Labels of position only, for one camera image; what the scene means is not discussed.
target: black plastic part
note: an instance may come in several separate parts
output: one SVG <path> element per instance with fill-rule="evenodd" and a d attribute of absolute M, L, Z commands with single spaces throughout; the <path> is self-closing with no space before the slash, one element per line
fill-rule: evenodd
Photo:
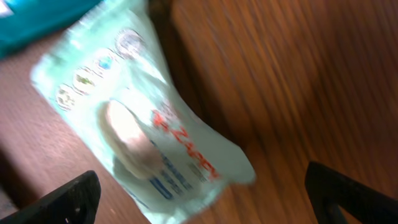
<path fill-rule="evenodd" d="M 338 205 L 361 223 L 398 223 L 398 201 L 316 162 L 305 188 L 320 224 L 346 223 Z"/>
<path fill-rule="evenodd" d="M 0 224 L 93 224 L 100 197 L 98 177 L 87 171 Z"/>

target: product packaging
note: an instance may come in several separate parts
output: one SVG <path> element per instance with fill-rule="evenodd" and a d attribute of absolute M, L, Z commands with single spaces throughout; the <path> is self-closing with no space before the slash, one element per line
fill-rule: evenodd
<path fill-rule="evenodd" d="M 255 173 L 173 86 L 142 0 L 107 0 L 33 68 L 33 86 L 152 223 L 181 223 Z"/>

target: logo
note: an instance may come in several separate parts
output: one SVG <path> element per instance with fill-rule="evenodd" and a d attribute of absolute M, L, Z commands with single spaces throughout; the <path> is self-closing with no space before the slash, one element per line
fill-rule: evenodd
<path fill-rule="evenodd" d="M 179 129 L 173 129 L 166 122 L 164 117 L 159 111 L 154 110 L 154 125 L 163 130 L 165 133 L 171 133 L 174 138 L 182 145 L 185 146 L 187 154 L 194 160 L 198 161 L 198 166 L 204 168 L 209 172 L 208 179 L 210 181 L 219 179 L 220 174 L 216 171 L 212 164 L 207 161 L 203 155 L 195 149 L 192 140 L 190 139 L 187 131 L 182 126 Z"/>
<path fill-rule="evenodd" d="M 135 59 L 144 48 L 144 40 L 132 29 L 124 29 L 116 37 L 116 49 L 122 58 Z"/>

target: brown table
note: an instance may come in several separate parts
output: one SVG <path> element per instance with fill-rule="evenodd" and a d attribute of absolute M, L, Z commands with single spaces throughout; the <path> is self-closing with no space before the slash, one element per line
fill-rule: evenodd
<path fill-rule="evenodd" d="M 398 198 L 398 2 L 176 0 L 172 9 L 156 24 L 176 87 L 258 174 L 192 223 L 315 223 L 303 184 L 310 160 Z M 19 176 L 14 190 L 29 203 L 93 169 L 103 189 L 96 222 L 145 223 L 29 83 L 58 37 L 0 62 L 0 142 Z"/>

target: round product picture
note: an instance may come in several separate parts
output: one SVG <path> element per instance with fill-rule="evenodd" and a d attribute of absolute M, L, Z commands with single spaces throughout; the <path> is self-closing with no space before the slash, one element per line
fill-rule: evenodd
<path fill-rule="evenodd" d="M 59 107 L 68 111 L 75 105 L 76 93 L 70 86 L 62 84 L 59 86 L 55 98 Z"/>
<path fill-rule="evenodd" d="M 79 68 L 75 70 L 73 77 L 73 88 L 82 95 L 90 94 L 95 87 L 95 77 L 89 68 Z"/>
<path fill-rule="evenodd" d="M 118 55 L 110 49 L 99 49 L 95 53 L 95 59 L 91 69 L 101 77 L 111 72 L 118 72 L 119 62 L 117 57 Z"/>
<path fill-rule="evenodd" d="M 116 49 L 122 58 L 137 58 L 143 48 L 144 40 L 132 29 L 124 29 L 116 37 Z"/>

